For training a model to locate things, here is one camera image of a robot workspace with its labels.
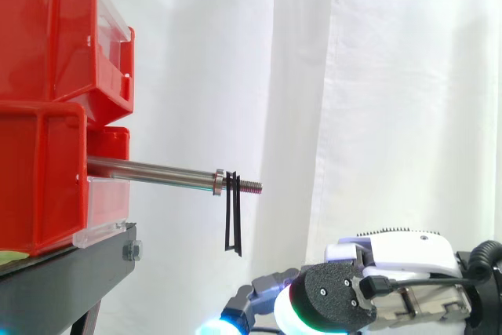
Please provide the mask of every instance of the metal rod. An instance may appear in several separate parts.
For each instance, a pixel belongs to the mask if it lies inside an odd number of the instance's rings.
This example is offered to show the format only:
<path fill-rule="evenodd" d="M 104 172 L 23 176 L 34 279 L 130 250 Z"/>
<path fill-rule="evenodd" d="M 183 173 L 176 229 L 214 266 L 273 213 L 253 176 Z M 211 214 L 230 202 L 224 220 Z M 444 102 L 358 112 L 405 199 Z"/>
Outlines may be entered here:
<path fill-rule="evenodd" d="M 168 184 L 183 188 L 212 191 L 220 195 L 226 189 L 224 171 L 215 173 L 179 169 L 170 166 L 143 164 L 115 158 L 87 157 L 87 173 L 90 176 L 138 180 L 155 184 Z M 241 181 L 241 192 L 261 194 L 262 184 L 247 180 Z"/>

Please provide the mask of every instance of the white backdrop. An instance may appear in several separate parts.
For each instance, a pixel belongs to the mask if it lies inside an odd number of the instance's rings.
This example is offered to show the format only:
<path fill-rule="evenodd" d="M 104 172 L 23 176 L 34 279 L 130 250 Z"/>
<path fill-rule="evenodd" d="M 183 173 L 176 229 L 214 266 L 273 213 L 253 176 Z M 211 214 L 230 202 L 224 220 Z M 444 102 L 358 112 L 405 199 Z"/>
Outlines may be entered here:
<path fill-rule="evenodd" d="M 131 158 L 264 193 L 242 197 L 239 259 L 223 198 L 133 184 L 144 259 L 96 334 L 193 333 L 343 235 L 410 226 L 470 249 L 500 229 L 499 0 L 112 1 L 136 30 Z"/>

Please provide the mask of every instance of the black clip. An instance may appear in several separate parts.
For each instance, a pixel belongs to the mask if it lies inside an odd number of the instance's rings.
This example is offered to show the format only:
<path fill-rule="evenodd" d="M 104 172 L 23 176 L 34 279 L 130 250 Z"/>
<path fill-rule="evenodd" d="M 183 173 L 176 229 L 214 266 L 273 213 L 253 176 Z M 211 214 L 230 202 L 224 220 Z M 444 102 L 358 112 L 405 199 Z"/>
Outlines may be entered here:
<path fill-rule="evenodd" d="M 230 246 L 230 191 L 233 189 L 234 245 Z M 234 250 L 242 257 L 241 243 L 241 177 L 236 172 L 227 172 L 227 223 L 225 227 L 225 251 Z"/>

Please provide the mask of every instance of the bolt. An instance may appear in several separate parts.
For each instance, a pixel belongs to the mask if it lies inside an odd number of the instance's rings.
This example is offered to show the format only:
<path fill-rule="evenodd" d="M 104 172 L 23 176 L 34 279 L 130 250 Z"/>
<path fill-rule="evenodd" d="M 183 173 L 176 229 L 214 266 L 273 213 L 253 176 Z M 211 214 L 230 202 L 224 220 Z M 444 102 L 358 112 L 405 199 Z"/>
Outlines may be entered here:
<path fill-rule="evenodd" d="M 135 239 L 131 241 L 129 247 L 127 248 L 127 260 L 137 262 L 141 260 L 143 256 L 143 243 L 140 240 Z"/>
<path fill-rule="evenodd" d="M 222 188 L 227 190 L 227 178 L 224 178 L 221 184 Z M 253 182 L 252 180 L 241 180 L 240 186 L 241 192 L 249 192 L 251 194 L 261 194 L 264 188 L 260 182 Z"/>

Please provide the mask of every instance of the red plastic bin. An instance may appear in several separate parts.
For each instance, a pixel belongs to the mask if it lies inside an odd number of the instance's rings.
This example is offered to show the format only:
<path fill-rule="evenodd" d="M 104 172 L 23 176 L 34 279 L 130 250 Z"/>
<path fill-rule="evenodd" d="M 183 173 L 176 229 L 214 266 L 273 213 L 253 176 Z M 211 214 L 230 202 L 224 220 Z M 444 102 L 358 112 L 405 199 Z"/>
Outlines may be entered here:
<path fill-rule="evenodd" d="M 133 112 L 134 32 L 108 0 L 0 9 L 0 100 L 76 102 L 95 126 Z"/>
<path fill-rule="evenodd" d="M 79 104 L 0 102 L 0 136 L 0 250 L 70 244 L 88 224 L 87 150 L 129 158 L 129 131 L 87 130 Z"/>

